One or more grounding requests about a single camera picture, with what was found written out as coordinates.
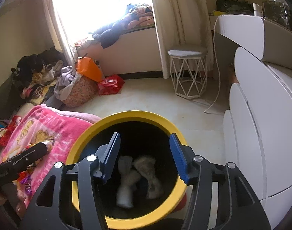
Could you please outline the person left hand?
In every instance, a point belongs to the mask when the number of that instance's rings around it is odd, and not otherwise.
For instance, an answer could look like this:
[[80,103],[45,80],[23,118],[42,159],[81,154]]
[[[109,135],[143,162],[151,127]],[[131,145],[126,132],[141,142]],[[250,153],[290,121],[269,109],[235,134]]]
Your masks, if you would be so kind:
[[24,203],[26,196],[24,193],[18,190],[17,186],[13,183],[6,184],[1,188],[10,205],[13,207],[17,215],[22,218],[26,211],[26,205]]

